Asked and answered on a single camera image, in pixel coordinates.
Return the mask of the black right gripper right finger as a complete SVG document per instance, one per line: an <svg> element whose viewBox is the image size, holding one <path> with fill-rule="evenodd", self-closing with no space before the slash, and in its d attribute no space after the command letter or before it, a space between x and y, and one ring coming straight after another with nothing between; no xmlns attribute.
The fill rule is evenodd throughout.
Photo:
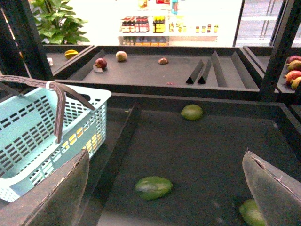
<svg viewBox="0 0 301 226"><path fill-rule="evenodd" d="M301 224L301 183L251 151L242 167L249 190L267 226Z"/></svg>

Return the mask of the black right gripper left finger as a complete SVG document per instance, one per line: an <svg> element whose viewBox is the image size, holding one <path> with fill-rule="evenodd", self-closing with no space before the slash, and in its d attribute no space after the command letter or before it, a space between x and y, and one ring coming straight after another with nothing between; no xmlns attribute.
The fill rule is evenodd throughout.
<svg viewBox="0 0 301 226"><path fill-rule="evenodd" d="M81 151L25 195L0 210L2 226L73 225L89 173L89 154Z"/></svg>

